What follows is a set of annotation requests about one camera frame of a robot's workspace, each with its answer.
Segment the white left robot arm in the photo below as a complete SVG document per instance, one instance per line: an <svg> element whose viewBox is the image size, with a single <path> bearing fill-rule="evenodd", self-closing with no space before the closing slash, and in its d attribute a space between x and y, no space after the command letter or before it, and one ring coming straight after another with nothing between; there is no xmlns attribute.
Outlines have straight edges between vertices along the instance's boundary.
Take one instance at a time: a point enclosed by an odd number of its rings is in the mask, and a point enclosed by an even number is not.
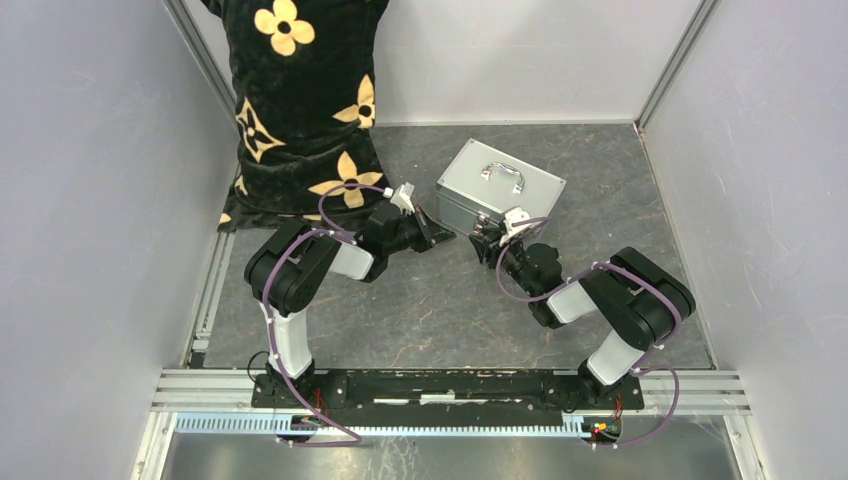
<svg viewBox="0 0 848 480"><path fill-rule="evenodd" d="M330 274L371 283L393 254L427 252L456 238L415 205L410 212L383 203L350 239L326 229L286 221L252 255L244 280L270 327L268 386L290 407L302 407L317 389L308 346L308 306Z"/></svg>

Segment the silver metal case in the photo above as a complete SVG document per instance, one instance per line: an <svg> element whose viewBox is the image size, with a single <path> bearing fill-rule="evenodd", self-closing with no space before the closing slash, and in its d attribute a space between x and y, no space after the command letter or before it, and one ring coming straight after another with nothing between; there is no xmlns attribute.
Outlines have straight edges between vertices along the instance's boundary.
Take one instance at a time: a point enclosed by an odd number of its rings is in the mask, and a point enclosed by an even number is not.
<svg viewBox="0 0 848 480"><path fill-rule="evenodd" d="M514 207L547 217L565 186L561 177L470 139L436 183L438 221L469 235L476 225L498 225Z"/></svg>

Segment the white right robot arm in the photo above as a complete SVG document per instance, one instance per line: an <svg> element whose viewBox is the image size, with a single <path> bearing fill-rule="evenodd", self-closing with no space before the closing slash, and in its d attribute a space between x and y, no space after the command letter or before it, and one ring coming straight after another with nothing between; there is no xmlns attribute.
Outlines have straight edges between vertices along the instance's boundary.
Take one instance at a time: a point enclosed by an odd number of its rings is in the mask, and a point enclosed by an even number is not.
<svg viewBox="0 0 848 480"><path fill-rule="evenodd" d="M557 329L598 313L610 325L600 346L578 368L577 392L591 408L602 408L654 349L671 339L696 310L692 292L675 276L633 247L566 278L558 250L523 242L504 226L482 228L469 240L480 263L497 281L510 278L522 291L534 319Z"/></svg>

